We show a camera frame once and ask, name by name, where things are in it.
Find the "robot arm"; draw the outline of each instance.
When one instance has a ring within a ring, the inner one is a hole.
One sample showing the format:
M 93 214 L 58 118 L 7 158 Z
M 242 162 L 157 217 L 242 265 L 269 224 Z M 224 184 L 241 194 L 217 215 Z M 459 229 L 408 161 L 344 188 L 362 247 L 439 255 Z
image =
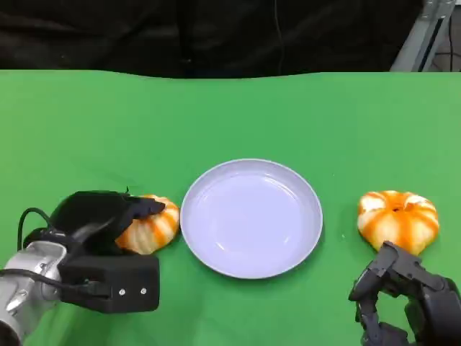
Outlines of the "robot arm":
M 405 312 L 417 345 L 461 345 L 461 300 L 456 285 L 427 272 L 421 259 L 388 241 L 349 295 L 357 305 L 356 320 L 364 328 L 363 345 L 409 345 L 405 331 L 379 322 L 379 292 L 408 297 Z
M 57 301 L 107 314 L 155 310 L 158 259 L 121 250 L 115 239 L 133 219 L 164 208 L 151 198 L 77 192 L 23 244 L 24 218 L 36 209 L 26 210 L 18 252 L 0 270 L 0 345 L 21 345 Z

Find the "plate rim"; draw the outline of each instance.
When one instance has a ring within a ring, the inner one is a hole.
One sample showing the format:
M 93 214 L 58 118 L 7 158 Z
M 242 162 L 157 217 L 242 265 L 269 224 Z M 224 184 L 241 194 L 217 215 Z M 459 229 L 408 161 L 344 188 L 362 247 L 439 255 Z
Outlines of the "plate rim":
M 214 265 L 210 265 L 209 263 L 206 263 L 203 259 L 200 258 L 200 256 L 197 255 L 197 253 L 194 251 L 194 249 L 190 246 L 190 243 L 189 243 L 189 239 L 188 239 L 188 236 L 187 236 L 187 232 L 184 232 L 183 229 L 182 229 L 182 220 L 183 220 L 183 210 L 184 210 L 184 204 L 187 203 L 187 199 L 189 197 L 189 195 L 191 194 L 191 191 L 193 190 L 193 188 L 195 187 L 195 185 L 197 185 L 200 181 L 202 181 L 209 173 L 211 173 L 211 171 L 214 171 L 215 169 L 218 169 L 222 166 L 227 166 L 227 165 L 230 165 L 230 164 L 235 164 L 235 163 L 238 163 L 238 162 L 242 162 L 242 161 L 254 161 L 254 162 L 261 162 L 261 163 L 265 163 L 265 164 L 273 164 L 275 166 L 278 166 L 280 168 L 283 168 L 283 169 L 286 169 L 287 171 L 289 171 L 291 174 L 295 175 L 296 177 L 300 178 L 307 186 L 308 188 L 310 189 L 310 191 L 313 193 L 313 197 L 315 198 L 315 203 L 316 205 L 318 206 L 318 210 L 319 210 L 319 216 L 320 216 L 320 230 L 318 232 L 318 235 L 317 237 L 315 238 L 315 241 L 313 241 L 313 245 L 312 247 L 305 253 L 305 255 L 303 255 L 300 260 L 294 262 L 294 264 L 288 266 L 286 269 L 280 271 L 280 272 L 277 272 L 277 273 L 274 273 L 274 274 L 271 274 L 271 275 L 265 275 L 265 276 L 251 276 L 251 275 L 247 275 L 247 276 L 238 276 L 238 275 L 235 275 L 235 274 L 232 274 L 232 273 L 229 273 L 229 272 L 226 272 L 225 270 L 220 270 L 218 268 L 216 268 Z M 204 173 L 202 173 L 190 186 L 189 186 L 189 189 L 187 190 L 186 192 L 186 195 L 184 196 L 184 198 L 182 199 L 182 204 L 181 204 L 181 210 L 179 212 L 179 225 L 181 226 L 181 233 L 182 233 L 182 236 L 184 238 L 184 241 L 186 242 L 186 245 L 187 247 L 189 248 L 189 250 L 193 253 L 193 255 L 203 264 L 205 265 L 206 267 L 209 267 L 210 269 L 216 271 L 216 272 L 219 272 L 220 274 L 222 275 L 225 275 L 225 276 L 229 276 L 231 278 L 238 278 L 238 279 L 244 279 L 244 280 L 261 280 L 261 279 L 266 279 L 266 278 L 273 278 L 273 277 L 276 277 L 276 276 L 279 276 L 279 275 L 282 275 L 286 272 L 289 272 L 290 270 L 296 268 L 298 265 L 300 265 L 301 263 L 303 263 L 308 257 L 309 255 L 313 252 L 313 250 L 317 247 L 318 245 L 318 242 L 320 240 L 320 237 L 323 233 L 323 210 L 322 210 L 322 205 L 320 203 L 320 199 L 318 198 L 317 196 L 317 193 L 315 192 L 315 190 L 312 188 L 312 186 L 309 184 L 309 182 L 303 177 L 301 176 L 299 173 L 297 173 L 295 170 L 285 166 L 284 164 L 280 164 L 278 162 L 275 162 L 275 161 L 271 161 L 271 160 L 267 160 L 267 159 L 252 159 L 252 158 L 247 158 L 247 159 L 234 159 L 234 160 L 230 160 L 230 161 L 225 161 L 225 162 L 222 162 L 220 164 L 216 164 L 215 166 L 209 168 L 208 170 L 206 170 Z

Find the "empty plate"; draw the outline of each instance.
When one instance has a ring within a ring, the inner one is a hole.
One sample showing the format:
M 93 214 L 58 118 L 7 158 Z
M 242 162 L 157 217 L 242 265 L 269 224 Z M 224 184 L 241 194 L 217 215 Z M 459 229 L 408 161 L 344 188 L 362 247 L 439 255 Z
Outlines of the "empty plate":
M 205 172 L 182 202 L 187 245 L 208 267 L 235 278 L 268 278 L 299 265 L 322 230 L 312 187 L 274 162 L 242 159 Z

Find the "white and orange pumpkin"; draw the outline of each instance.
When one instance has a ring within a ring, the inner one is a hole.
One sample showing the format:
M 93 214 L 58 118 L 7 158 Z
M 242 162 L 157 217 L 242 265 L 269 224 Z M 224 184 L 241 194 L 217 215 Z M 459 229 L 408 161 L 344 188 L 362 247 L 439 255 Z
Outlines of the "white and orange pumpkin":
M 166 246 L 179 228 L 179 208 L 168 198 L 155 195 L 144 195 L 165 203 L 161 213 L 142 220 L 133 220 L 131 225 L 115 241 L 123 249 L 129 249 L 139 254 L 151 254 Z
M 384 241 L 420 254 L 439 233 L 434 205 L 411 192 L 369 192 L 360 198 L 360 234 L 379 250 Z

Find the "metal frame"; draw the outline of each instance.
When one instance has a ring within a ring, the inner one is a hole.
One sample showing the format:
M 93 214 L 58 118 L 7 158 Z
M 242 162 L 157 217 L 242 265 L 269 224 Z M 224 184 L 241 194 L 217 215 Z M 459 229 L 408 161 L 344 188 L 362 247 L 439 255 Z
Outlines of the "metal frame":
M 429 69 L 437 48 L 445 37 L 455 5 L 455 0 L 426 1 L 421 16 L 411 29 L 391 71 L 422 72 Z

